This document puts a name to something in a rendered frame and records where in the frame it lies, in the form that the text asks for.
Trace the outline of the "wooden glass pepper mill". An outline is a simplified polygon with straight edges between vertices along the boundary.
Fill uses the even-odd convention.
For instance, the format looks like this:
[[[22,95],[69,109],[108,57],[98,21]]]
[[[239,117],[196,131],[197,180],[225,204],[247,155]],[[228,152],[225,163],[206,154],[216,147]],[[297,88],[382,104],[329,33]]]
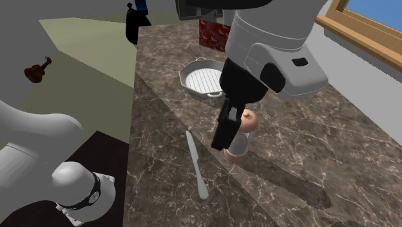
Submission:
[[[251,134],[258,127],[258,117],[251,110],[245,109],[243,111],[241,121],[242,122],[239,130],[236,133],[230,147],[228,149],[224,149],[225,157],[233,163],[239,163],[245,159],[245,156],[248,153]]]

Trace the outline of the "red patterned box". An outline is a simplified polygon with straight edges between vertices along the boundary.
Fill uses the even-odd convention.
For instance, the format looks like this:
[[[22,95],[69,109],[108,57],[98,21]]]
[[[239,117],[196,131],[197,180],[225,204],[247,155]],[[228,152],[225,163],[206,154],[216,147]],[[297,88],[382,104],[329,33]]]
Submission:
[[[225,52],[231,27],[221,23],[199,20],[199,45]]]

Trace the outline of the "dark grey appliance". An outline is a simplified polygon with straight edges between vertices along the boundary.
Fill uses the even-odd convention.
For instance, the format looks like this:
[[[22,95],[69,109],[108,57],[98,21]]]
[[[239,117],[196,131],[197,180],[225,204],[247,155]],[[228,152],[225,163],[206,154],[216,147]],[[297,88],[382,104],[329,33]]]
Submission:
[[[212,9],[187,6],[185,5],[185,0],[175,0],[175,6],[178,18],[181,21],[200,19],[201,17],[213,11]]]

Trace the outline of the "wooden framed window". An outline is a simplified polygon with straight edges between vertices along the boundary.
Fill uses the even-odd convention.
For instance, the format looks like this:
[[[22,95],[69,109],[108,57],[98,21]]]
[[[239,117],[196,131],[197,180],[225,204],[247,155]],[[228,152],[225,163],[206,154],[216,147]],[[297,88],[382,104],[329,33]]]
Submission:
[[[350,0],[333,0],[327,13],[315,22],[402,72],[402,31],[349,10]]]

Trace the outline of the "black rounded object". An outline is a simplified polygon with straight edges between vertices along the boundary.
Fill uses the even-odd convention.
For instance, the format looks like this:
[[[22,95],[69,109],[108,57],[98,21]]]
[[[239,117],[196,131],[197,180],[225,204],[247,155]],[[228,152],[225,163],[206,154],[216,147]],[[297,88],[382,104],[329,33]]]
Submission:
[[[128,3],[128,11],[126,13],[126,38],[127,40],[138,45],[139,28],[141,26],[151,26],[148,15],[148,7],[146,0],[134,0],[136,9],[132,3]]]

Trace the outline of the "grey octagonal grill pan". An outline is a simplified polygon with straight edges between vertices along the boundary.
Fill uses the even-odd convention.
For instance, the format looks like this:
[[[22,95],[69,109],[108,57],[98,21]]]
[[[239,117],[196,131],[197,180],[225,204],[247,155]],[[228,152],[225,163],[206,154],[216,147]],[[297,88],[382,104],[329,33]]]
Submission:
[[[179,72],[181,85],[200,97],[221,97],[220,76],[224,64],[199,57],[186,64]]]

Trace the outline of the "small brown guitar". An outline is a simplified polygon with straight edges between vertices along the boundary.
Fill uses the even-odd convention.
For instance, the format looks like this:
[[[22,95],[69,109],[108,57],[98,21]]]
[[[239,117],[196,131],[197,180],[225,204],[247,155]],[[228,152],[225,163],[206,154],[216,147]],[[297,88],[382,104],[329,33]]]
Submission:
[[[45,74],[45,68],[52,63],[50,57],[45,57],[46,62],[42,65],[35,64],[30,68],[24,70],[25,76],[33,83],[40,83],[43,80],[43,75]]]

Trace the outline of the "silver table knife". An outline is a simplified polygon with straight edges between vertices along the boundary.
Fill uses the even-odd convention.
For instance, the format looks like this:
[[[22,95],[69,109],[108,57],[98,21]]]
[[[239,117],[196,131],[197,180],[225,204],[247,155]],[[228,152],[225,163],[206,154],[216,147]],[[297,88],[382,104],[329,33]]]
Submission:
[[[198,194],[202,200],[206,200],[209,197],[209,193],[207,190],[207,186],[203,180],[203,177],[200,173],[200,168],[198,166],[198,152],[196,150],[195,142],[193,140],[193,137],[192,137],[190,131],[186,131],[186,139],[187,139],[187,144],[189,146],[189,151],[190,151],[191,159],[193,162],[193,166],[195,168]]]

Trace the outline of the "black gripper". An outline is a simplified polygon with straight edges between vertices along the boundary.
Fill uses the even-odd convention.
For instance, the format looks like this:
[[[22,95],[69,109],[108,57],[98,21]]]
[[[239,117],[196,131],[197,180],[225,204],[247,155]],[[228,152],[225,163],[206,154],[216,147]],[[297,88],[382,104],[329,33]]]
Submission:
[[[226,99],[218,116],[218,124],[211,143],[211,147],[216,150],[228,149],[237,131],[242,131],[244,106],[235,107],[233,104],[256,103],[263,99],[269,90],[229,57],[222,68],[220,87]]]

